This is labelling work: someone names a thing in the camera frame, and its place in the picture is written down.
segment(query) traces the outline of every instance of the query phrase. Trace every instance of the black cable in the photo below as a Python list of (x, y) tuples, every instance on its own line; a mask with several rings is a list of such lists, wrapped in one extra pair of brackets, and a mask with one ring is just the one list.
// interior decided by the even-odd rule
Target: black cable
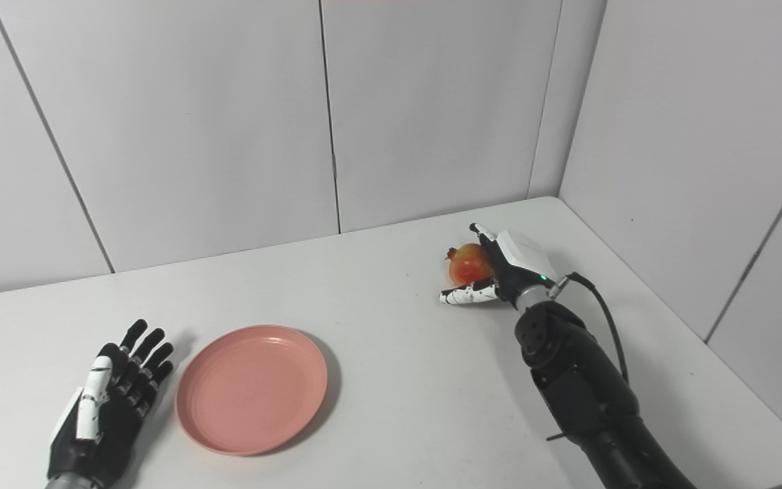
[(584, 287), (589, 290), (593, 296), (596, 297), (596, 300), (599, 301), (599, 306), (602, 307), (602, 312), (606, 316), (606, 321), (608, 321), (608, 329), (611, 330), (611, 336), (614, 338), (614, 349), (617, 350), (617, 363), (620, 365), (620, 375), (623, 377), (623, 380), (627, 381), (627, 384), (629, 384), (629, 372), (627, 371), (627, 357), (623, 354), (623, 346), (620, 345), (620, 334), (617, 332), (617, 325), (614, 324), (614, 318), (612, 318), (611, 310), (608, 310), (608, 304), (606, 304), (606, 301), (604, 298), (602, 298), (602, 294), (599, 293), (599, 291), (596, 290), (596, 285), (593, 284), (593, 282), (587, 280), (587, 278), (583, 275), (581, 275), (578, 272), (572, 272), (569, 275), (567, 275), (569, 280), (572, 280), (574, 282), (578, 282), (578, 284), (584, 285)]

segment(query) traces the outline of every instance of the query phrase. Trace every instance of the black finger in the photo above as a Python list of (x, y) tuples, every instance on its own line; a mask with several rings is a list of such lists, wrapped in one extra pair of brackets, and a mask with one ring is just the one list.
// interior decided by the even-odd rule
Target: black finger
[(155, 403), (155, 397), (159, 394), (159, 386), (161, 386), (162, 381), (164, 381), (165, 378), (167, 378), (168, 375), (170, 375), (173, 371), (174, 364), (168, 362), (167, 360), (162, 362), (162, 364), (159, 365), (159, 368), (155, 369), (152, 380), (150, 380), (150, 384), (147, 388), (147, 392), (143, 393), (143, 396), (141, 397), (141, 405), (139, 408), (137, 408), (137, 414), (143, 417), (147, 414), (149, 409), (153, 407), (153, 403)]
[(170, 356), (171, 353), (174, 352), (174, 346), (171, 343), (165, 343), (162, 344), (162, 346), (159, 346), (155, 352), (149, 357), (149, 360), (147, 360), (143, 364), (144, 369), (156, 369), (158, 368), (159, 364), (161, 364), (162, 360), (167, 359), (168, 356)]
[(171, 374), (171, 372), (174, 371), (174, 364), (169, 362), (168, 360), (165, 360), (162, 362), (161, 365), (159, 365), (159, 368), (155, 369), (153, 372), (152, 381), (156, 386), (161, 386), (162, 382), (165, 380), (165, 378), (168, 378), (168, 375)]
[(147, 322), (143, 319), (136, 320), (133, 325), (131, 325), (131, 328), (128, 328), (128, 331), (125, 333), (125, 337), (122, 338), (122, 342), (120, 343), (120, 348), (126, 353), (130, 353), (131, 349), (134, 348), (134, 343), (136, 343), (137, 338), (140, 338), (144, 331), (147, 330)]
[(146, 338), (143, 338), (141, 345), (137, 347), (136, 350), (134, 350), (132, 359), (137, 363), (142, 364), (143, 359), (147, 358), (147, 355), (149, 355), (153, 348), (155, 348), (156, 344), (159, 344), (159, 342), (161, 342), (162, 338), (164, 337), (165, 331), (162, 331), (161, 328), (155, 328), (155, 330), (150, 332)]
[(122, 376), (120, 377), (119, 382), (117, 382), (120, 392), (122, 394), (127, 393), (140, 374), (141, 366), (137, 364), (137, 362), (127, 362), (125, 372), (122, 372)]
[(161, 364), (162, 360), (167, 359), (168, 355), (170, 355), (172, 352), (174, 352), (173, 344), (162, 344), (162, 346), (159, 346), (155, 352), (153, 352), (153, 354), (149, 357), (149, 360), (143, 364), (143, 368), (141, 369), (140, 373), (137, 374), (134, 382), (131, 384), (131, 386), (127, 386), (128, 392), (126, 393), (126, 396), (132, 405), (136, 405), (137, 401), (141, 398), (141, 396), (143, 396), (143, 393), (147, 390), (147, 386), (149, 386), (150, 383), (150, 378), (153, 377), (155, 370), (159, 367), (159, 364)]

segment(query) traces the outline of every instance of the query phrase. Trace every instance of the pink plate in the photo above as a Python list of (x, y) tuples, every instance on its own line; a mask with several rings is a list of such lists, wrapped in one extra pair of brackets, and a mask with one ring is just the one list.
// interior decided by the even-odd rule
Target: pink plate
[(258, 325), (217, 338), (183, 372), (176, 411), (199, 445), (258, 455), (313, 419), (328, 387), (319, 348), (291, 328)]

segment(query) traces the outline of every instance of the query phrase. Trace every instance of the white table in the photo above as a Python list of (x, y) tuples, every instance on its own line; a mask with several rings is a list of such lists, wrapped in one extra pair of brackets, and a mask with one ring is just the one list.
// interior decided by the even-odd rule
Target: white table
[[(596, 282), (612, 307), (654, 436), (704, 488), (782, 486), (782, 423), (553, 198), (0, 294), (0, 488), (43, 487), (50, 431), (96, 352), (136, 318), (162, 326), (179, 368), (120, 487), (598, 488), (558, 430), (512, 335), (506, 304), (438, 303), (446, 250), (478, 221), (546, 248), (560, 273)], [(599, 307), (563, 303), (614, 355)], [(319, 340), (329, 396), (285, 449), (233, 458), (178, 427), (187, 360), (227, 331), (288, 325)]]

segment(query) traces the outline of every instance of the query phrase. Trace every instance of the pomegranate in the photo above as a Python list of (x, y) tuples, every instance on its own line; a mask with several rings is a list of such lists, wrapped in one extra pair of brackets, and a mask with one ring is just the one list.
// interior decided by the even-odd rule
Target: pomegranate
[(465, 285), (494, 275), (487, 251), (475, 242), (468, 242), (460, 248), (449, 248), (447, 259), (448, 276), (455, 285)]

